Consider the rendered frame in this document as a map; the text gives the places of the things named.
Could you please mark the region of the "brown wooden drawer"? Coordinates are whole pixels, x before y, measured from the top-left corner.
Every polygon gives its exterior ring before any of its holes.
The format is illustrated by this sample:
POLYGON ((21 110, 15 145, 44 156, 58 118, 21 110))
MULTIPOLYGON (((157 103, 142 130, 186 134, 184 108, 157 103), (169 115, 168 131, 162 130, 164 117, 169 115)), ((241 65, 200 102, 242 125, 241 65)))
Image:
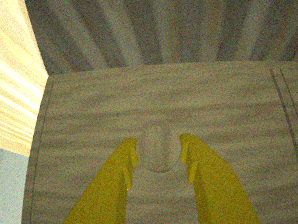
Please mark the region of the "brown wooden drawer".
POLYGON ((280 69, 298 118, 298 69, 280 69))
POLYGON ((139 160, 127 190, 126 224, 199 224, 181 134, 195 135, 233 168, 261 224, 298 224, 298 162, 268 67, 54 83, 31 224, 62 224, 127 138, 137 139, 139 160))

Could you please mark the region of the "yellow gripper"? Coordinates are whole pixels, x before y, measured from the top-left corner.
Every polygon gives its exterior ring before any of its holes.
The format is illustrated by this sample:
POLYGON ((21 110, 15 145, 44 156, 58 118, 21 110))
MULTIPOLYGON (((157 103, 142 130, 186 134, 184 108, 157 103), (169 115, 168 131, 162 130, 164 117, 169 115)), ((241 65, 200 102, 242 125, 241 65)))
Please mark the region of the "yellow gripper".
MULTIPOLYGON (((232 167, 196 136, 179 139, 199 224, 261 224, 232 167)), ((114 150, 62 224, 125 224, 136 143, 127 138, 114 150)))

